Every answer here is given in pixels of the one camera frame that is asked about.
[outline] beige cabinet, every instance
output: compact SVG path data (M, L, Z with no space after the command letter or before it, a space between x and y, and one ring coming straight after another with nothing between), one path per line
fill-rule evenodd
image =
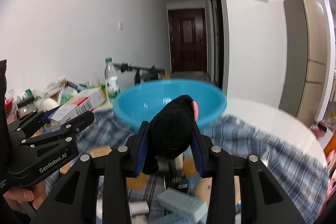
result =
M285 0L287 69L279 108L307 127L322 100L327 72L327 26L316 0Z

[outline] brown wooden door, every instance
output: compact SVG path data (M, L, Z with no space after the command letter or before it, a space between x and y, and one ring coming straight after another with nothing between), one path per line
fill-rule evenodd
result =
M207 72L204 9L170 10L172 71Z

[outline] pink plush ear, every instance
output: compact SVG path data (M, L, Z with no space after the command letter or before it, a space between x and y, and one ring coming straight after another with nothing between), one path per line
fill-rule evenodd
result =
M194 110L194 119L195 121L198 118L198 106L197 103L195 101L192 102L192 106L193 106L193 110Z

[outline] human hand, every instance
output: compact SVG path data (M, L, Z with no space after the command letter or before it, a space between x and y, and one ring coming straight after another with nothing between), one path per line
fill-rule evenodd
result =
M45 191L44 181L41 181L35 185L31 190L12 187L6 193L4 193L4 198L8 205L15 211L25 213L19 203L21 202L33 202L33 207L37 210L46 199L47 194Z

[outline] barcode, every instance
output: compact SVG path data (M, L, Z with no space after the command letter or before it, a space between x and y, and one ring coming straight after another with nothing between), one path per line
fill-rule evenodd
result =
M77 115L83 114L84 112L90 111L92 109L92 104L89 100L85 101L83 104L76 108Z

